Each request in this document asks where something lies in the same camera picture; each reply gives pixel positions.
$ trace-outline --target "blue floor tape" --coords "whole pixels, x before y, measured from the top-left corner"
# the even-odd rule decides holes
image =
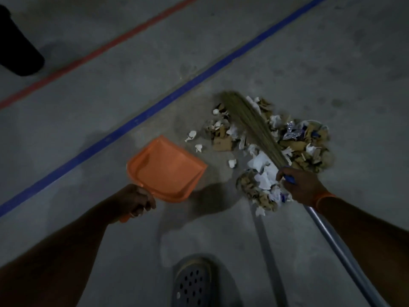
[[[82,164],[84,161],[90,159],[92,156],[94,156],[96,153],[100,152],[102,149],[106,148],[108,145],[112,144],[116,140],[118,140],[120,137],[122,137],[124,134],[127,132],[131,131],[134,129],[136,126],[140,125],[144,121],[146,121],[148,118],[153,116],[155,113],[159,112],[161,109],[165,108],[167,105],[175,101],[177,98],[185,94],[186,92],[190,91],[209,77],[211,77],[213,74],[218,72],[219,70],[223,69],[225,66],[229,65],[232,63],[235,59],[243,56],[245,53],[247,53],[249,50],[253,49],[255,46],[263,42],[265,39],[269,38],[272,36],[274,33],[277,31],[281,30],[284,28],[286,25],[289,23],[293,22],[296,20],[298,17],[301,15],[305,14],[308,12],[310,9],[314,8],[324,0],[312,0],[310,3],[305,4],[303,7],[300,9],[296,10],[294,13],[291,15],[287,16],[283,20],[281,20],[278,24],[273,25],[271,28],[269,28],[267,31],[264,31],[262,34],[259,36],[255,37],[253,40],[249,41],[248,43],[244,44],[242,47],[237,49],[236,51],[232,52],[230,55],[227,57],[223,58],[210,68],[208,68],[206,71],[203,73],[199,74],[197,77],[193,78],[186,84],[184,84],[182,87],[178,88],[174,92],[172,92],[170,95],[166,96],[162,100],[160,100],[158,103],[155,105],[151,106],[148,108],[146,111],[143,113],[139,114],[135,118],[131,119],[128,121],[126,124],[122,125],[109,135],[107,135],[104,139],[98,141],[97,143],[93,144],[90,146],[88,149],[84,150],[83,152],[79,153],[77,156],[66,162],[64,165],[60,166],[56,170],[54,170],[52,173],[49,175],[45,176],[41,180],[37,181],[34,183],[32,186],[29,186],[26,188],[24,191],[20,192],[16,196],[14,196],[12,199],[6,201],[0,206],[0,217],[5,215],[6,213],[12,211],[14,208],[18,207],[21,205],[24,201],[30,199],[34,195],[38,194],[40,191],[45,189],[47,186],[49,186],[51,183],[54,181],[58,180],[61,178],[63,175],[66,173],[70,172],[73,170],[75,167],[78,165]]]

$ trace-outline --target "hand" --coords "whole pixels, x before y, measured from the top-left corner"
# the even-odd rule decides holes
[[[283,185],[294,200],[304,205],[314,207],[314,198],[328,191],[312,172],[284,167],[277,173],[276,180],[280,181],[284,175],[294,177],[295,184],[283,181]]]
[[[146,189],[135,184],[128,184],[123,189],[101,202],[109,211],[112,223],[130,214],[137,217],[146,211],[156,209],[156,201]]]

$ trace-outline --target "dustpan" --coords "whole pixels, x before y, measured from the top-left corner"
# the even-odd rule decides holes
[[[132,157],[126,170],[131,180],[168,203],[186,200],[207,165],[163,135]]]

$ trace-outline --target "debris pile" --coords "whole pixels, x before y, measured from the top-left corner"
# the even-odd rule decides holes
[[[297,120],[289,114],[275,114],[274,106],[263,98],[254,100],[247,96],[247,101],[269,125],[274,139],[279,144],[289,165],[319,173],[334,163],[334,156],[325,146],[329,140],[329,129],[315,120]],[[255,144],[250,144],[245,132],[240,132],[229,121],[229,113],[223,104],[212,111],[215,119],[204,125],[204,132],[212,141],[215,151],[232,151],[236,146],[253,158],[248,162],[249,169],[238,178],[236,185],[257,205],[256,215],[265,215],[266,211],[277,211],[285,202],[292,201],[281,182],[275,180],[277,167],[268,156]],[[185,141],[196,136],[191,131]],[[234,168],[237,160],[230,160],[228,165]]]

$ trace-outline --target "orange wristband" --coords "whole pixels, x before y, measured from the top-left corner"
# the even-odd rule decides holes
[[[318,209],[318,204],[320,203],[322,198],[326,198],[326,197],[335,197],[337,198],[336,195],[334,195],[333,193],[330,193],[329,191],[325,191],[324,193],[320,193],[317,196],[314,197],[314,201],[313,201],[313,206],[315,208],[316,211],[320,211]]]

